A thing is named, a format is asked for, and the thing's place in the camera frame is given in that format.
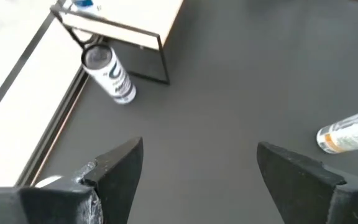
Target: gray table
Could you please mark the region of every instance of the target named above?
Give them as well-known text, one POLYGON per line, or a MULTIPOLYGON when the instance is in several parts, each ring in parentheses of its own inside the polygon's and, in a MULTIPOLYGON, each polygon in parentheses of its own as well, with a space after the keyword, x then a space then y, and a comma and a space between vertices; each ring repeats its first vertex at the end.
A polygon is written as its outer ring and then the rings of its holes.
POLYGON ((282 223, 259 141, 358 175, 358 151, 315 143, 320 127, 358 112, 358 2, 187 0, 179 16, 172 85, 134 79, 136 100, 119 106, 89 80, 42 177, 143 136, 129 223, 222 224, 282 223))

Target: white spray can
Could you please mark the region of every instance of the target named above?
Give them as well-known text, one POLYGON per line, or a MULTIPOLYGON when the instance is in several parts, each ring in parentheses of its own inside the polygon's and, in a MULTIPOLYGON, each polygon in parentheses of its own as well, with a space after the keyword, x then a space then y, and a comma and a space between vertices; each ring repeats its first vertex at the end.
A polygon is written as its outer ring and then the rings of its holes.
POLYGON ((90 45, 84 49, 81 62, 85 71, 116 103, 124 105, 135 98, 136 87, 110 45, 90 45))
POLYGON ((358 149, 358 114, 321 128, 317 143, 328 153, 336 154, 358 149))

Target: bottle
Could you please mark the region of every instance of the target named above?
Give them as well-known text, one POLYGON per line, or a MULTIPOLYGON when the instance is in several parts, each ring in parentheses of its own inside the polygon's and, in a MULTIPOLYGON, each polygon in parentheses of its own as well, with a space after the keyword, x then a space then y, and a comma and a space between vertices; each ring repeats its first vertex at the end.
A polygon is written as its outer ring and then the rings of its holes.
POLYGON ((99 15, 102 9, 100 4, 95 4, 95 0, 72 0, 74 6, 79 11, 99 15))
POLYGON ((321 128, 317 143, 325 152, 337 154, 358 149, 358 114, 321 128))

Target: black metal frame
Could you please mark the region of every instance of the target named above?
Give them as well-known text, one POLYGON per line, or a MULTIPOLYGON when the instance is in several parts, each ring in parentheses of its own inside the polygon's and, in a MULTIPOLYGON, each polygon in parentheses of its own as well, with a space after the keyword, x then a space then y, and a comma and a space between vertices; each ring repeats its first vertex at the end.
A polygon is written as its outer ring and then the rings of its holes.
MULTIPOLYGON (((66 0, 58 0, 57 4, 63 5, 66 0)), ((91 40, 95 43, 101 43, 103 38, 101 36, 92 35, 91 40)), ((80 67, 68 87, 63 99, 61 100, 56 112, 53 114, 47 128, 40 138, 37 146, 34 149, 29 161, 25 165, 20 177, 18 178, 15 186, 33 186, 38 178, 40 171, 43 169, 45 161, 48 159, 55 141, 60 135, 65 122, 70 116, 70 113, 75 106, 77 99, 80 97, 81 90, 83 89, 88 74, 80 67)))
MULTIPOLYGON (((164 75, 165 75, 165 79, 159 79, 159 78, 154 78, 154 77, 150 77, 148 75, 144 75, 144 74, 141 74, 141 73, 137 73, 137 72, 133 72, 133 71, 127 71, 130 75, 133 75, 135 77, 139 77, 139 78, 143 78, 143 79, 146 79, 146 80, 149 80, 149 81, 153 81, 153 82, 157 82, 157 83, 161 83, 161 84, 165 84, 165 85, 169 85, 170 84, 170 78, 169 78, 169 74, 168 74, 168 68, 167 68, 167 63, 165 61, 165 55, 164 55, 164 52, 163 52, 163 46, 162 46, 162 42, 161 42, 161 37, 159 34, 156 34, 156 33, 153 33, 153 32, 150 32, 150 31, 147 31, 147 30, 142 30, 142 29, 139 29, 139 28, 136 28, 136 27, 131 27, 131 26, 128 26, 128 25, 125 25, 125 24, 120 24, 118 22, 113 22, 113 21, 109 21, 105 18, 102 18, 102 17, 99 17, 99 16, 95 16, 95 15, 92 15, 90 13, 86 13, 86 12, 81 12, 81 11, 77 11, 77 12, 74 12, 74 11, 71 11, 69 9, 65 9, 63 8, 63 6, 58 6, 58 5, 54 5, 50 8, 50 11, 52 12, 52 14, 59 20, 59 22, 63 25, 63 27, 67 30, 67 32, 70 34, 71 38, 73 40, 75 40, 75 42, 77 42, 77 44, 82 48, 84 49, 85 48, 85 45, 88 44, 88 42, 82 42, 77 36, 76 34, 73 32, 73 29, 78 29, 78 30, 82 30, 84 32, 88 32, 90 34, 95 34, 95 35, 100 35, 100 36, 104 36, 102 34, 97 34, 97 33, 94 33, 90 30, 86 30, 86 29, 82 29, 80 27, 72 27, 72 26, 69 26, 69 25, 66 25, 63 23, 63 19, 60 15, 60 13, 65 13, 65 14, 71 14, 71 15, 74 15, 74 16, 80 16, 82 18, 85 18, 85 19, 90 19, 92 21, 96 21, 96 22, 101 22, 103 24, 107 24, 107 25, 110 25, 110 26, 115 26, 115 27, 119 27, 119 28, 122 28, 122 29, 126 29, 126 30, 130 30, 130 31, 133 31, 133 32, 138 32, 140 34, 144 34, 144 35, 149 35, 149 36, 152 36, 152 37, 155 37, 157 39, 157 42, 158 42, 158 50, 156 49, 151 49, 151 48, 148 48, 148 47, 145 47, 145 49, 148 49, 148 50, 152 50, 152 51, 157 51, 159 54, 160 54, 160 58, 161 58, 161 62, 162 62, 162 66, 163 66, 163 69, 164 69, 164 75)), ((127 43, 127 44, 132 44, 132 45, 136 45, 136 44, 133 44, 133 43, 128 43, 124 40, 119 40, 119 39, 113 39, 113 40, 116 40, 116 41, 120 41, 120 42, 124 42, 124 43, 127 43)))

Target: orange label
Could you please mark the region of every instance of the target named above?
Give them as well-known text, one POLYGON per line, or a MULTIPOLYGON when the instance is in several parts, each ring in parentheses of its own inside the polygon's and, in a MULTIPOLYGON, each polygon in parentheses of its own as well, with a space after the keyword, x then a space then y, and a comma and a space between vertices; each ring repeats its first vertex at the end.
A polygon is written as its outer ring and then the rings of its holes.
POLYGON ((341 149, 339 146, 335 145, 335 143, 331 139, 330 134, 326 134, 324 136, 324 138, 326 140, 327 145, 330 146, 332 149, 334 149, 336 152, 344 152, 345 151, 345 150, 341 149))

